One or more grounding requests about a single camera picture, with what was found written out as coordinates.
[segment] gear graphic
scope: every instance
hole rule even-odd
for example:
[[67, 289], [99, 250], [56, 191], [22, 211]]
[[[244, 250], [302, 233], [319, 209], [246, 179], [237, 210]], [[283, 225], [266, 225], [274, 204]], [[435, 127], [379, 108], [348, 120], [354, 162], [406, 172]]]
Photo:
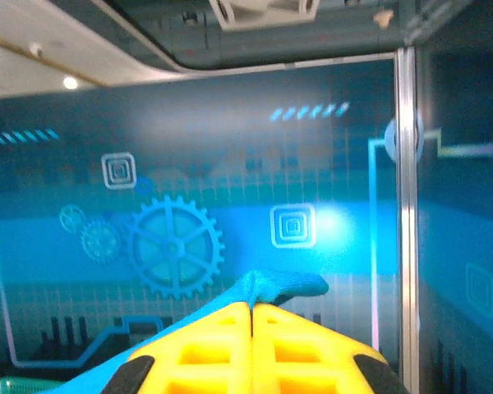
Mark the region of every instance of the gear graphic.
[[215, 219], [207, 217], [206, 209], [198, 209], [193, 201], [152, 199], [133, 215], [128, 232], [131, 266], [143, 284], [164, 298], [191, 298], [219, 274], [223, 233], [215, 229]]
[[65, 205], [58, 214], [62, 228], [71, 234], [81, 232], [85, 225], [85, 214], [76, 205]]
[[121, 237], [117, 229], [105, 220], [88, 223], [82, 230], [81, 244], [96, 263], [111, 263], [121, 253]]

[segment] glass panel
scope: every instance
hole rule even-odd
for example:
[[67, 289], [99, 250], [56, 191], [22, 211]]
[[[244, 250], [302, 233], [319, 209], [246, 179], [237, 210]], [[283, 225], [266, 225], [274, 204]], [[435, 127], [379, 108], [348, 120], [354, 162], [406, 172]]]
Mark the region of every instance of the glass panel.
[[397, 368], [393, 74], [382, 60], [0, 101], [2, 374], [71, 378], [257, 268], [322, 275], [326, 295], [283, 307]]
[[417, 58], [422, 393], [493, 392], [493, 4]]

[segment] square icon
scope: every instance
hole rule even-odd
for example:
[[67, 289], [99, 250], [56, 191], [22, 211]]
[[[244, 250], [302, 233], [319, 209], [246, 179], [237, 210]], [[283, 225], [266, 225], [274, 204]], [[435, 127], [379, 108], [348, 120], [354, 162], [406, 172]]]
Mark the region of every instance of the square icon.
[[493, 318], [493, 276], [475, 264], [466, 266], [468, 303], [488, 318]]
[[106, 153], [101, 158], [104, 184], [110, 190], [133, 189], [137, 183], [136, 165], [128, 152]]
[[272, 245], [305, 249], [316, 244], [316, 211], [311, 204], [276, 205], [270, 210]]

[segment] ceiling light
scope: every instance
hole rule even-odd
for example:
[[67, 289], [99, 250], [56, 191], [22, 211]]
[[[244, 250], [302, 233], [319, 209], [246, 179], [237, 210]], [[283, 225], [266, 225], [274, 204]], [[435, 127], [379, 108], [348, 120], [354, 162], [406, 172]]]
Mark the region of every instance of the ceiling light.
[[72, 76], [64, 78], [64, 87], [69, 90], [74, 90], [78, 87], [79, 83]]

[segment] light blue glove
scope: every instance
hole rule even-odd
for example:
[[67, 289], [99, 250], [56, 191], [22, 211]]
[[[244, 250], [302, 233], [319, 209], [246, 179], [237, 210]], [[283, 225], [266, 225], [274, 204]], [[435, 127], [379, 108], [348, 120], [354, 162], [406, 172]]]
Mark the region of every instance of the light blue glove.
[[156, 341], [179, 328], [194, 323], [235, 302], [247, 302], [252, 308], [256, 303], [281, 305], [295, 296], [320, 296], [329, 290], [329, 285], [319, 275], [311, 273], [288, 273], [269, 270], [255, 270], [245, 274], [234, 286], [225, 291], [193, 314], [174, 325], [165, 328], [154, 337], [116, 355], [92, 370], [77, 376], [62, 386], [44, 392], [45, 394], [94, 394], [100, 393], [117, 369], [137, 349]]

